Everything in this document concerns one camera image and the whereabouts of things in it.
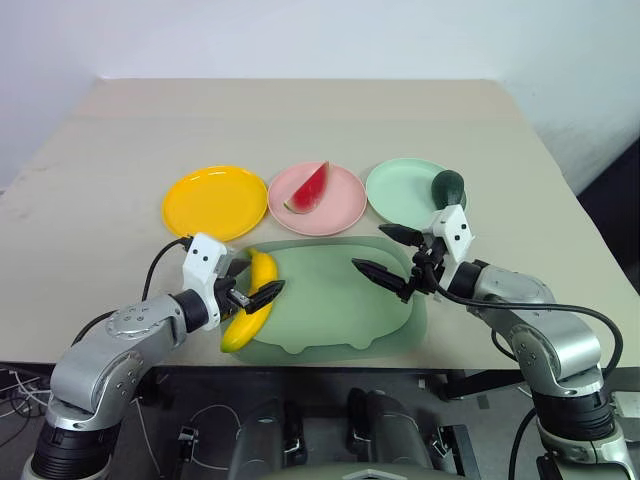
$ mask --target yellow banana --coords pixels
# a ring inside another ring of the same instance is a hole
[[[249,295],[256,293],[263,285],[278,279],[278,267],[273,257],[259,252],[255,248],[249,249],[251,256],[251,287]],[[265,305],[257,312],[247,314],[240,310],[229,328],[224,332],[220,342],[220,350],[226,353],[235,352],[244,347],[260,331],[267,321],[273,302]]]

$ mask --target pink plate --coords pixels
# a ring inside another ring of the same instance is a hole
[[[334,235],[356,223],[367,206],[367,193],[358,177],[331,164],[329,184],[318,206],[309,213],[292,213],[284,206],[322,162],[301,163],[281,172],[269,186],[269,210],[282,225],[311,236]]]

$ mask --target beige table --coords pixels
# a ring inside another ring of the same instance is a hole
[[[544,279],[556,298],[601,310],[639,365],[640,302],[560,170],[512,100],[488,81],[101,81],[0,197],[0,360],[55,362],[80,327],[135,302],[172,236],[160,205],[197,168],[241,165],[269,182],[329,160],[365,179],[394,157],[460,171],[477,239],[471,259]],[[379,235],[370,207],[342,235]],[[299,238],[267,216],[232,242]],[[152,293],[180,288],[183,253]],[[330,365],[513,368],[462,307],[427,301],[428,333],[406,355]],[[587,318],[611,353],[608,331]],[[240,365],[219,331],[197,332],[168,360]]]

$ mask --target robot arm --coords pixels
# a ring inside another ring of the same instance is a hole
[[[594,478],[639,478],[604,393],[600,344],[576,315],[535,309],[535,304],[555,304],[544,283],[463,261],[473,236],[460,205],[435,212],[423,232],[395,224],[380,229],[418,247],[411,277],[405,282],[382,265],[353,259],[360,272],[405,302],[417,290],[463,303],[509,343],[531,388],[540,438],[549,452],[545,468],[555,475],[549,478],[585,478],[585,466]],[[515,303],[526,309],[513,308]],[[605,470],[614,476],[603,476]]]
[[[214,328],[238,308],[255,311],[282,290],[283,281],[271,282],[245,297],[227,276],[230,266],[223,244],[197,234],[183,265],[184,291],[114,312],[67,350],[51,376],[46,422],[24,480],[106,478],[120,422],[142,376],[187,334]],[[236,264],[236,273],[243,267]]]

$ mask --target black cable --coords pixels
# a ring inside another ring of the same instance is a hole
[[[31,413],[31,403],[29,403],[29,401],[27,400],[27,405],[29,408],[29,413]],[[27,425],[29,424],[29,422],[31,421],[31,416],[27,415],[26,420],[24,421],[24,423],[22,424],[22,427],[20,427],[20,429],[15,432],[13,435],[11,435],[9,438],[7,438],[4,442],[0,443],[0,448],[4,447],[6,444],[8,444],[11,440],[13,440],[14,438],[16,438],[18,435],[20,435],[25,428],[27,428]]]
[[[500,352],[505,356],[505,357],[509,357],[511,360],[513,360],[514,362],[517,362],[518,359],[516,358],[516,356],[511,353],[509,350],[507,350],[506,348],[504,348],[502,345],[500,345],[500,343],[498,342],[498,333],[492,328],[491,329],[491,341],[493,342],[493,345],[500,350]]]
[[[78,334],[76,335],[76,338],[74,338],[73,342],[71,342],[71,345],[75,345],[80,340],[82,340],[82,338],[87,334],[89,330],[91,330],[96,324],[100,323],[105,318],[109,318],[109,316],[111,316],[113,312],[115,312],[115,310],[111,310],[110,312],[103,313],[102,315],[94,318],[89,323],[87,323],[84,327],[82,327],[82,330],[78,332]]]
[[[2,407],[3,405],[5,405],[6,403],[8,403],[8,404],[9,404],[9,406],[11,407],[11,410],[14,410],[14,409],[13,409],[13,406],[11,405],[11,397],[9,397],[9,398],[3,398],[2,400],[0,400],[0,407]]]
[[[513,439],[513,445],[511,446],[511,455],[509,456],[509,480],[515,480],[516,478],[516,460],[518,459],[518,449],[520,448],[520,442],[522,442],[522,436],[524,435],[524,431],[527,429],[529,422],[531,422],[531,420],[533,420],[533,417],[535,416],[536,409],[532,408],[522,419],[522,422],[520,422],[520,426],[518,427],[516,436]]]
[[[23,418],[31,418],[31,405],[29,404],[29,397],[27,397],[26,399],[16,398],[14,396],[14,394],[15,394],[17,389],[18,389],[18,387],[16,387],[15,390],[11,390],[11,393],[9,393],[9,403],[11,404],[11,408],[13,408],[13,411],[17,415],[19,415],[19,416],[21,416]],[[22,406],[16,400],[24,400],[24,403],[29,405],[28,406],[28,409],[29,409],[28,414],[25,414],[25,413],[22,412]]]
[[[153,276],[153,271],[155,270],[156,265],[158,264],[162,256],[165,253],[167,253],[169,249],[175,247],[176,245],[182,245],[185,247],[185,249],[188,250],[191,245],[191,240],[192,240],[191,237],[178,238],[172,242],[167,243],[164,247],[162,247],[162,250],[158,252],[156,257],[151,262],[151,265],[149,266],[149,271],[147,272],[147,278],[144,281],[144,288],[142,289],[143,302],[147,299],[147,296],[149,295],[149,286],[151,285],[151,277]]]
[[[426,268],[425,273],[430,277],[428,281],[435,286],[436,291],[440,295],[448,300],[451,300],[452,302],[459,303],[467,307],[493,308],[496,310],[555,310],[561,312],[580,313],[582,315],[588,315],[597,320],[600,320],[609,328],[614,340],[613,353],[607,366],[602,369],[602,376],[604,378],[607,378],[611,374],[611,372],[618,366],[618,362],[620,361],[620,357],[622,356],[622,348],[624,345],[622,333],[620,333],[617,325],[613,323],[613,321],[609,317],[600,312],[597,312],[596,310],[592,310],[586,307],[580,307],[577,305],[564,305],[561,303],[498,303],[486,302],[483,300],[471,300],[468,298],[458,297],[457,295],[454,295],[453,293],[450,293],[442,288],[436,280],[435,273],[430,268]]]
[[[182,245],[182,246],[185,247],[185,249],[188,250],[189,247],[191,246],[191,241],[192,240],[193,240],[192,237],[181,237],[181,238],[178,238],[178,239],[173,240],[172,242],[169,242],[168,244],[166,244],[164,247],[162,247],[162,250],[160,250],[158,252],[158,254],[155,256],[155,258],[151,262],[151,265],[149,266],[149,271],[147,272],[147,278],[144,281],[144,288],[142,289],[142,301],[143,302],[147,299],[147,295],[149,295],[149,286],[151,285],[151,277],[153,276],[153,271],[155,270],[156,265],[158,264],[158,262],[160,261],[162,256],[165,253],[167,253],[167,251],[170,248],[172,248],[172,247],[174,247],[176,245]],[[98,323],[100,323],[104,319],[109,318],[111,316],[111,314],[114,313],[114,312],[115,312],[115,310],[111,310],[110,312],[103,313],[102,315],[94,318],[89,323],[87,323],[84,327],[82,327],[82,330],[80,330],[78,332],[78,334],[76,335],[76,338],[74,338],[73,342],[71,342],[71,345],[75,345],[80,340],[82,340],[82,338],[87,334],[87,332],[89,330],[91,330],[94,326],[96,326]]]

